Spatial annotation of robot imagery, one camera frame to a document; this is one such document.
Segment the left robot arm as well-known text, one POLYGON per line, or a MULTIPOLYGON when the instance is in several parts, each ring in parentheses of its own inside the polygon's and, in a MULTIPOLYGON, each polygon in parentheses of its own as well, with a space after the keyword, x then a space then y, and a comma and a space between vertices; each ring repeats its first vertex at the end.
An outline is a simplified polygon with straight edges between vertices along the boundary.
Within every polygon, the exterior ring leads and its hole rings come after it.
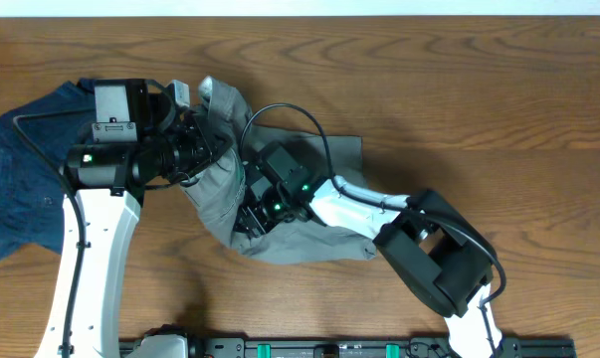
POLYGON ((192 109, 187 84, 98 80, 92 140, 71 147, 63 181, 64 242, 40 357, 117 357, 129 244, 144 195, 193 183, 231 145, 192 109))

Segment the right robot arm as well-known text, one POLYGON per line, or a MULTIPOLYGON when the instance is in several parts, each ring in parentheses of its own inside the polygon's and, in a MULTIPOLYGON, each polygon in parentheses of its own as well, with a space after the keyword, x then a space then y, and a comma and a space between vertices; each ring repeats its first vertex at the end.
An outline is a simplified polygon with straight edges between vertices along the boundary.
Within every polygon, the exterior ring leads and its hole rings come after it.
POLYGON ((411 292, 444 317, 459 357, 498 357, 502 335, 490 312, 502 291, 494 248, 437 192, 388 195, 361 188, 332 167, 318 176, 281 144, 244 164, 245 200, 235 229, 251 238, 283 223, 343 228, 372 242, 411 292))

